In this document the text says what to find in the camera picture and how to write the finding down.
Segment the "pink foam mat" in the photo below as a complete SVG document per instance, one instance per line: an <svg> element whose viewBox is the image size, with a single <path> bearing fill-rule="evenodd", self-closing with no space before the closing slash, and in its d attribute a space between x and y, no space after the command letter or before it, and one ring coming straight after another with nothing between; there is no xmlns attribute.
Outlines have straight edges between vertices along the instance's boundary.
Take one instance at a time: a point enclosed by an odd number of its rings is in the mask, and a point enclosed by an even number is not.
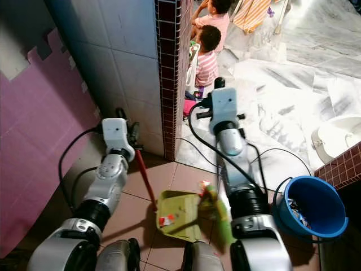
<svg viewBox="0 0 361 271"><path fill-rule="evenodd" d="M59 185L58 162L75 136L100 121L97 107L57 29L51 54L0 83L0 255L23 240Z"/></svg>

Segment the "pink plastic stool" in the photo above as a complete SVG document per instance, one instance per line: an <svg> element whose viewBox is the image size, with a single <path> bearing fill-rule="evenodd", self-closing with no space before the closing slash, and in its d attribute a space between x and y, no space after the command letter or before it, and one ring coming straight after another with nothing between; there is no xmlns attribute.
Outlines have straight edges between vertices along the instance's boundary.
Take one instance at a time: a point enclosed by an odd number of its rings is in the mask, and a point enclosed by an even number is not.
<svg viewBox="0 0 361 271"><path fill-rule="evenodd" d="M183 119L188 119L191 110L193 108L193 106L196 105L196 103L198 103L197 100L195 99L185 99L184 100L184 104L183 104Z"/></svg>

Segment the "robot leg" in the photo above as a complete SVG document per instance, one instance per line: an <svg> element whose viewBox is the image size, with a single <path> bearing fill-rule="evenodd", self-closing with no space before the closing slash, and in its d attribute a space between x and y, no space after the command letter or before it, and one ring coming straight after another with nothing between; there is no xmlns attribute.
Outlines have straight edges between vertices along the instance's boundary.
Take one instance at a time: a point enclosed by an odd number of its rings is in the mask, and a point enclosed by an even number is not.
<svg viewBox="0 0 361 271"><path fill-rule="evenodd" d="M224 271L223 264L206 242L187 242L180 271Z"/></svg>
<svg viewBox="0 0 361 271"><path fill-rule="evenodd" d="M141 250L136 238L118 240L101 250L95 271L140 271Z"/></svg>

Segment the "child in striped shirt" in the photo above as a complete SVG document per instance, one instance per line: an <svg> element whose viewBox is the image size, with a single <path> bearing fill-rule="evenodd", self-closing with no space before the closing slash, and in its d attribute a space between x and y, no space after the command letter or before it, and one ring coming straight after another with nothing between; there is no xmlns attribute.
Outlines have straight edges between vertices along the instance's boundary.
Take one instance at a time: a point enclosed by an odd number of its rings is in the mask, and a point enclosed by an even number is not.
<svg viewBox="0 0 361 271"><path fill-rule="evenodd" d="M195 87L203 88L214 85L214 81L218 77L215 50L219 46L221 38L221 31L213 25L204 25L197 31L196 43L200 44L200 49L197 52Z"/></svg>

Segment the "robot right leg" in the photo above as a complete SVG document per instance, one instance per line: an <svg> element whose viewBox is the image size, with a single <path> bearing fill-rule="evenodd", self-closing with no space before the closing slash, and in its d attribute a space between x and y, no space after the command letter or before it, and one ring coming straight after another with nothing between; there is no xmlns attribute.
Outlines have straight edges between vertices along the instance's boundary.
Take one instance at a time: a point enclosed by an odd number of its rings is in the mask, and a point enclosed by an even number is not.
<svg viewBox="0 0 361 271"><path fill-rule="evenodd" d="M187 242L180 271L224 271L223 264L206 242Z"/></svg>

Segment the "child in pink shirt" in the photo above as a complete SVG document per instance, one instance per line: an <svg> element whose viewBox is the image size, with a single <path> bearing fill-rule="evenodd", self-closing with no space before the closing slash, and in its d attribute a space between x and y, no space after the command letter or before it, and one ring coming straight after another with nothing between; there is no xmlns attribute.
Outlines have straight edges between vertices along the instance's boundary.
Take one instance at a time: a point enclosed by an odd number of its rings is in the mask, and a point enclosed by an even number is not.
<svg viewBox="0 0 361 271"><path fill-rule="evenodd" d="M205 25L212 25L219 29L221 39L217 48L214 49L217 54L223 50L225 38L227 38L227 29L230 23L228 11L231 5L232 0L203 0L191 20L193 30L200 29Z"/></svg>

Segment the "white ceramic toilet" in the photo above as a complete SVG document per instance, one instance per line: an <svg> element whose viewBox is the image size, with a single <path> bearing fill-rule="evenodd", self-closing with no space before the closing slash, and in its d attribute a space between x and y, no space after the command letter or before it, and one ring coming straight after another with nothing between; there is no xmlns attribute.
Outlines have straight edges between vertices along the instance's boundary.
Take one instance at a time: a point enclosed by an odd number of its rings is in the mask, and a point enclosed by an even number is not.
<svg viewBox="0 0 361 271"><path fill-rule="evenodd" d="M361 115L336 116L311 134L312 144L325 164L361 142Z"/></svg>

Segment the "blue plastic bucket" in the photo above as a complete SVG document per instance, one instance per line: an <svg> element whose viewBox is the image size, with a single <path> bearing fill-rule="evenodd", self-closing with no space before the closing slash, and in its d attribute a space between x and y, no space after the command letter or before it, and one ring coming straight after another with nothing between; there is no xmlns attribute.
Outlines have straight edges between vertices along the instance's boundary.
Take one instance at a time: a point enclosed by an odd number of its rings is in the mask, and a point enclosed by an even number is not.
<svg viewBox="0 0 361 271"><path fill-rule="evenodd" d="M281 230L310 243L333 242L350 222L336 189L314 176L284 179L271 210Z"/></svg>

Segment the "orange striped cloth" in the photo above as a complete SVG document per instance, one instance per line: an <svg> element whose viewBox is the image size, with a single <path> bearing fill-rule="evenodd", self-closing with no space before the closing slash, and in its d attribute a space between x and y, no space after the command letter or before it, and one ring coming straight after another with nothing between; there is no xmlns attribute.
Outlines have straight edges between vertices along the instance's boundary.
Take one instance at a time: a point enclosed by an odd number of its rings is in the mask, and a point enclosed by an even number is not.
<svg viewBox="0 0 361 271"><path fill-rule="evenodd" d="M250 34L263 23L273 0L238 0L232 15L232 22L244 34Z"/></svg>

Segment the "white plastic chair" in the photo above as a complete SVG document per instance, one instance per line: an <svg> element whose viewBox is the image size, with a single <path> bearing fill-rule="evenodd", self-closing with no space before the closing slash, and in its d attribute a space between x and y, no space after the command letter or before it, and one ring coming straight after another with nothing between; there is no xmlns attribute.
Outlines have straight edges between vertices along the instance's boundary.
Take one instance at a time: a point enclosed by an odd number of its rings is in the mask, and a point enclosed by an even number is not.
<svg viewBox="0 0 361 271"><path fill-rule="evenodd" d="M197 57L200 49L200 44L195 41L190 42L189 46L189 65L185 79L186 93L192 94L195 91L195 80L197 73Z"/></svg>

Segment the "robot left leg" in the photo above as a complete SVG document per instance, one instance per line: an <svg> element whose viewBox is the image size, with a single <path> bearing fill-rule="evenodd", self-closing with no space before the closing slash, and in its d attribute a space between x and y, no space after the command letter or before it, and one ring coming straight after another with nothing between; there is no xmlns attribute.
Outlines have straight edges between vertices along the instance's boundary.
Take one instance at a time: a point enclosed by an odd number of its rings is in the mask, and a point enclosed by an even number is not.
<svg viewBox="0 0 361 271"><path fill-rule="evenodd" d="M95 271L140 271L141 250L136 238L118 240L101 250Z"/></svg>

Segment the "red and white trash piece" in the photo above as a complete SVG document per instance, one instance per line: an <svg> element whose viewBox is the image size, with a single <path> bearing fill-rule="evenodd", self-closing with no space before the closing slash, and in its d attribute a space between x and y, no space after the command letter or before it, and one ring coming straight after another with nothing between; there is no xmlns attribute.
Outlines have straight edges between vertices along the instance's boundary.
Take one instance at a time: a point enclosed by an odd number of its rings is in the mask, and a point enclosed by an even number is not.
<svg viewBox="0 0 361 271"><path fill-rule="evenodd" d="M175 216L173 214L158 217L158 226L165 227L175 224Z"/></svg>

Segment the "green dustpan with red handle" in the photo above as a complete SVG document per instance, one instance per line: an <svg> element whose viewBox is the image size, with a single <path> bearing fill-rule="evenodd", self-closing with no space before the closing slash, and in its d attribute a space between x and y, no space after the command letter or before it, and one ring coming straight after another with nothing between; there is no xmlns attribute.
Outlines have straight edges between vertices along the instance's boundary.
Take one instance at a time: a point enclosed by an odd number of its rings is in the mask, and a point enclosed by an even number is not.
<svg viewBox="0 0 361 271"><path fill-rule="evenodd" d="M155 218L153 218L155 227L166 237L178 238L185 242L201 241L199 194L188 191L164 190L160 194L160 199L157 199L149 181L147 166L140 150L135 150L135 160L138 163L144 185L151 199L151 206L155 214ZM159 227L158 217L170 214L175 216L175 224Z"/></svg>

